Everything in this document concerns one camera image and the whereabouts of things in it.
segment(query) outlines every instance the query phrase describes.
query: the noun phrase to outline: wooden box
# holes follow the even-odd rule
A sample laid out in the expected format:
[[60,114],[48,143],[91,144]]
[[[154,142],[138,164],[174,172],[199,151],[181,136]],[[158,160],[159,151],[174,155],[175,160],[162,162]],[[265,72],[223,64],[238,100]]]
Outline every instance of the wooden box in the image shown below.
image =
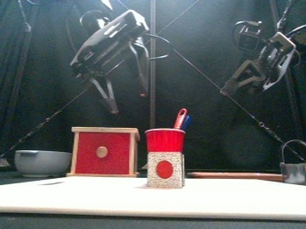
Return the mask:
[[139,131],[74,127],[72,175],[136,176]]

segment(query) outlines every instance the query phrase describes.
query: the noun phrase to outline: black backdrop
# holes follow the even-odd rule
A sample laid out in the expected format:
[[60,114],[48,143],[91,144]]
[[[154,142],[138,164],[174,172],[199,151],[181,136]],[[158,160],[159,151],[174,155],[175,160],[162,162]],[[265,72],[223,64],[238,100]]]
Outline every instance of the black backdrop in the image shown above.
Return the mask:
[[[84,89],[70,67],[75,50],[87,39],[74,1],[46,0],[39,1],[40,5],[27,0],[20,2],[31,32],[24,30],[18,1],[3,0],[0,3],[1,152],[7,152],[30,130]],[[277,171],[278,142],[242,108],[221,95],[218,89],[242,61],[255,58],[259,51],[246,53],[237,48],[233,43],[233,25],[238,21],[262,21],[265,37],[270,38],[275,34],[270,7],[274,1],[158,0],[155,13],[150,0],[110,2],[114,17],[132,9],[144,16],[151,26],[154,16],[158,35],[171,42],[178,53],[194,65],[175,52],[155,62],[155,127],[171,128],[182,107],[187,108],[193,117],[185,146],[187,170]],[[286,1],[278,1],[279,13],[285,5]],[[297,1],[289,15],[287,31],[305,22],[305,9],[305,1]],[[150,39],[146,36],[143,38],[150,49]],[[156,41],[156,55],[166,51],[165,44]],[[285,141],[302,138],[302,85],[297,84],[302,81],[297,82],[294,77],[299,78],[293,71],[265,93],[238,93],[234,96],[242,107]],[[119,104],[118,115],[112,115],[98,102],[95,91],[88,91],[15,150],[72,152],[74,126],[132,127],[139,129],[142,135],[142,168],[147,158],[144,131],[151,127],[151,100],[150,97],[138,96],[136,80],[126,64],[111,72],[111,79]],[[12,161],[14,151],[6,157]]]

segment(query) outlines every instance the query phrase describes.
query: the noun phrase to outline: red circle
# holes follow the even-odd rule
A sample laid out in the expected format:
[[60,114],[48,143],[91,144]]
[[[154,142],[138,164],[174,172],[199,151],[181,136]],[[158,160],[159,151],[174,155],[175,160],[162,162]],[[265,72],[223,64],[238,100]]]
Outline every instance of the red circle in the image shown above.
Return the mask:
[[173,164],[169,161],[161,161],[156,165],[156,174],[161,178],[167,179],[174,173]]

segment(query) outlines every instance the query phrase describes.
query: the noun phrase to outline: red cup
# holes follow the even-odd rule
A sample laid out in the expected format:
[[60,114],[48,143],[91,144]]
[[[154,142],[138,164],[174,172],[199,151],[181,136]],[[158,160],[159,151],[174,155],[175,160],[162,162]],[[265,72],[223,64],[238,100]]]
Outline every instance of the red cup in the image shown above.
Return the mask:
[[186,132],[178,129],[146,131],[148,152],[183,152]]

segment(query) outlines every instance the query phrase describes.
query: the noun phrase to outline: table surface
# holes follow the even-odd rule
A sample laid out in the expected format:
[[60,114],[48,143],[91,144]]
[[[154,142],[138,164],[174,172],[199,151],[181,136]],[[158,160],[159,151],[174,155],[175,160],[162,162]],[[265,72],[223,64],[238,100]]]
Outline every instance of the table surface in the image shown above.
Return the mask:
[[247,179],[187,179],[183,189],[146,178],[63,177],[0,186],[3,213],[306,221],[306,186]]

